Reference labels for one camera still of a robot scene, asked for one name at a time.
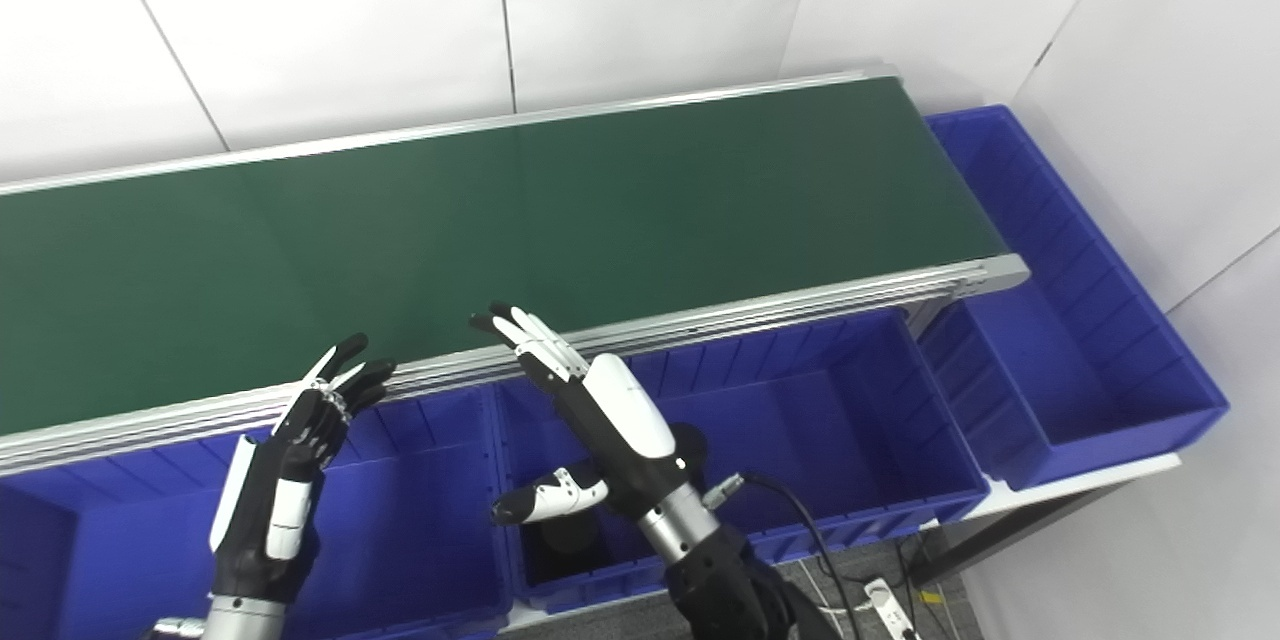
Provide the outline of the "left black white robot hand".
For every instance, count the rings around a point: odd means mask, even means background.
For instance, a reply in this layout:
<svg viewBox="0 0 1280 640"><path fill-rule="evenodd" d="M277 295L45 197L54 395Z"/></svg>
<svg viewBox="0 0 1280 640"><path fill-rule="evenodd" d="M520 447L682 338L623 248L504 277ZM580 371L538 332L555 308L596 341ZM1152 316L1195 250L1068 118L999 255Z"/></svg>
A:
<svg viewBox="0 0 1280 640"><path fill-rule="evenodd" d="M380 402L392 358L347 364L369 346L356 333L333 346L298 381L269 433L241 434L212 520L212 596L291 605L319 550L314 516L356 416Z"/></svg>

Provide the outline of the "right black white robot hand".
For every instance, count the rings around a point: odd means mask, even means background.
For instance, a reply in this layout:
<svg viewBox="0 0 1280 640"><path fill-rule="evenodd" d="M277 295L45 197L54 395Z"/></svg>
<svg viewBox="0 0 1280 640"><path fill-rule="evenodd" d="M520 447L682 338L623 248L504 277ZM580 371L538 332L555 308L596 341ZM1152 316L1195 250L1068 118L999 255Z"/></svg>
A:
<svg viewBox="0 0 1280 640"><path fill-rule="evenodd" d="M636 520L689 484L689 460L675 430L623 358L585 358L536 315L494 302L470 326L512 349L531 384L549 396L588 456L504 493L492 521L512 526L577 515L605 504Z"/></svg>

